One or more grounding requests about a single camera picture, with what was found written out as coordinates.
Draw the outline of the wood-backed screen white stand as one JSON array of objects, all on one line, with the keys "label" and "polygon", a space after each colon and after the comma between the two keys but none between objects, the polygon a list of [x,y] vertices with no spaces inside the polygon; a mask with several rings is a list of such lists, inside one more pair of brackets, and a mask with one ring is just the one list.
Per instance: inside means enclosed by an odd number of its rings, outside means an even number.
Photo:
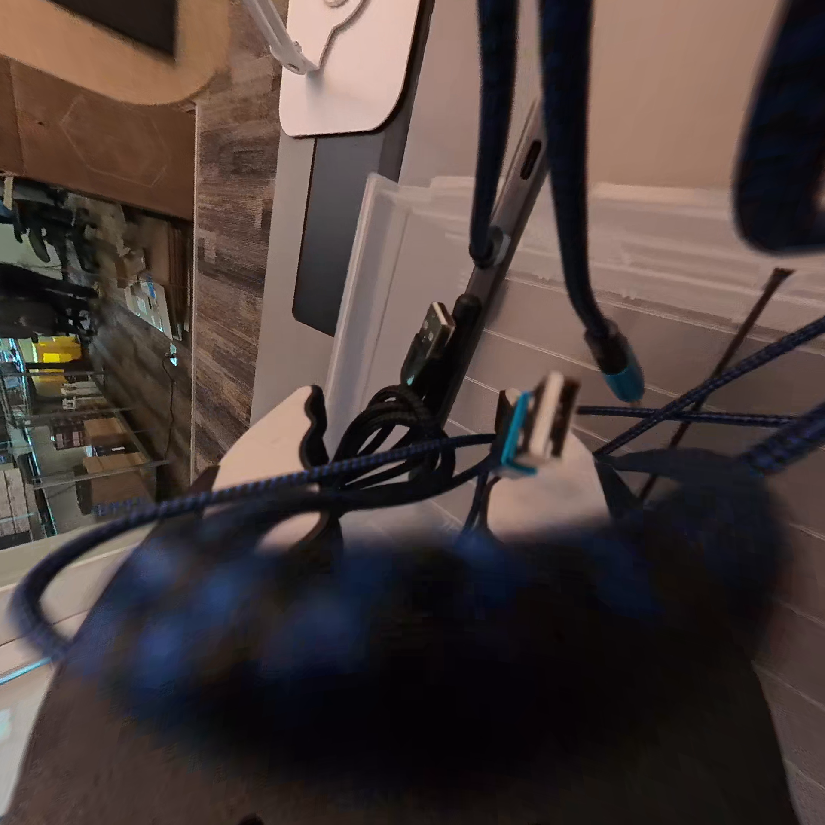
[{"label": "wood-backed screen white stand", "polygon": [[[294,138],[386,124],[411,72],[424,2],[242,2],[286,74],[280,115]],[[171,55],[56,2],[2,2],[2,56],[106,98],[163,106],[193,98],[228,57],[229,2],[177,2]]]}]

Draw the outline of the clear plastic bin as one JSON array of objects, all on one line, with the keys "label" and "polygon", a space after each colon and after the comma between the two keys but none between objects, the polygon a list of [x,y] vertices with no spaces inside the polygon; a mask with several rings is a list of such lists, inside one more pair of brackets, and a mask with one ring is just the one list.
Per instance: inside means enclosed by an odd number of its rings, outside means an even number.
[{"label": "clear plastic bin", "polygon": [[[452,304],[471,270],[465,241],[472,181],[420,186],[383,179],[366,190],[327,378],[327,445],[378,389],[397,382],[428,304]],[[780,261],[737,240],[723,191],[598,183],[591,191],[593,282],[604,312],[634,347],[645,405],[702,382],[776,266],[794,274],[742,343],[748,356],[823,315],[823,256]],[[615,400],[597,374],[563,293],[549,188],[541,191],[448,417],[448,432],[492,425],[498,391],[552,370],[581,381],[585,404]],[[823,823],[823,450],[782,480],[794,576],[759,674],[804,823]]]}]

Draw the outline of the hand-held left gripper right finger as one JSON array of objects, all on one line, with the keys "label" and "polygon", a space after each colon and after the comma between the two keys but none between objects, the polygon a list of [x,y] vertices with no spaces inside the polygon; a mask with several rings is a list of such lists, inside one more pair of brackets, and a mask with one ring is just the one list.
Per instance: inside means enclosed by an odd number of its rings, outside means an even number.
[{"label": "hand-held left gripper right finger", "polygon": [[572,431],[559,459],[534,474],[492,482],[478,528],[493,537],[518,537],[609,519],[592,452]]}]

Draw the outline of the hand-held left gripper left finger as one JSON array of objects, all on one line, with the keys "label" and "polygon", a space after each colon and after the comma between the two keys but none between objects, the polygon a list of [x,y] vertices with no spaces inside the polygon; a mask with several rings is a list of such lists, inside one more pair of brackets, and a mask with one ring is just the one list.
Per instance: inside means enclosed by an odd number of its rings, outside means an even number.
[{"label": "hand-held left gripper left finger", "polygon": [[243,488],[250,496],[205,511],[197,540],[221,553],[333,557],[342,543],[338,516],[298,508],[316,501],[330,484],[325,478],[298,479],[328,464],[326,429],[318,385],[294,390],[253,424],[221,459],[211,487],[212,492]]}]

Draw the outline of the brown cardboard sheets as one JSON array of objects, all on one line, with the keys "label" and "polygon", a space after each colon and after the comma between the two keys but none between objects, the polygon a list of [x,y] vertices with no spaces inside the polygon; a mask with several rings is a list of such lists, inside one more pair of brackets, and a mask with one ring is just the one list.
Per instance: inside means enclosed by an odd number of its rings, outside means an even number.
[{"label": "brown cardboard sheets", "polygon": [[192,220],[196,121],[137,106],[1,58],[1,169]]}]

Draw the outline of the grey usb hub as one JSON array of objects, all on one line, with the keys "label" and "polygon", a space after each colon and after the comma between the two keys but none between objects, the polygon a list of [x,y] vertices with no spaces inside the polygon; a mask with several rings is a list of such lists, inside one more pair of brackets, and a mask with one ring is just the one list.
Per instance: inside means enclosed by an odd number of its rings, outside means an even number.
[{"label": "grey usb hub", "polygon": [[468,325],[464,321],[467,317],[474,330],[483,329],[547,180],[545,154],[543,106],[541,98],[534,98],[501,177],[480,263],[475,263],[469,284],[455,303],[456,321],[464,326]]}]

